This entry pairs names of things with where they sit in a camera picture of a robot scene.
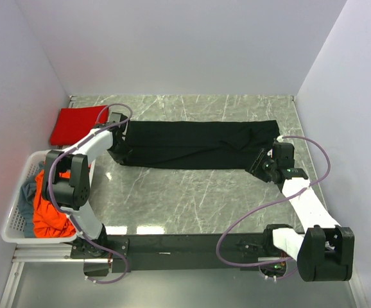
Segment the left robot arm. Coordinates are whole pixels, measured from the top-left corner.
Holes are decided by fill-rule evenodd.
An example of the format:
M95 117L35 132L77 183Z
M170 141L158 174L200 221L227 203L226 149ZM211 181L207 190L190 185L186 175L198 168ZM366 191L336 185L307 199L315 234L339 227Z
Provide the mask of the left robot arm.
M46 154L42 197L65 214L79 240L76 249L91 257L100 258L111 249L105 226L89 203L90 165L105 151L116 150L124 157L130 153L123 140L130 118L114 113L105 124L96 124L78 142Z

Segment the black t shirt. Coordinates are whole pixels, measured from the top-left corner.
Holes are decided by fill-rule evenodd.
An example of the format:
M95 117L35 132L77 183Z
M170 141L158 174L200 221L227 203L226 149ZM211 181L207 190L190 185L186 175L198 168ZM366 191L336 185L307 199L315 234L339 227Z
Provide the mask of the black t shirt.
M280 134L275 120L254 122L132 121L126 166L246 169Z

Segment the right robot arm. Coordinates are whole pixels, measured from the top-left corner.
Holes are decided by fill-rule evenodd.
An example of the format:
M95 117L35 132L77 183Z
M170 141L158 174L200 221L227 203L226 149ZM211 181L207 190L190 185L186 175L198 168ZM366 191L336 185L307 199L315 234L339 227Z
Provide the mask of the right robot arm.
M352 277L355 236L327 211L313 190L317 181L295 167L295 147L285 136L270 150L261 150L247 172L275 184L298 216L303 234L288 225L268 225L262 240L264 253L285 252L297 262L305 282L348 281Z

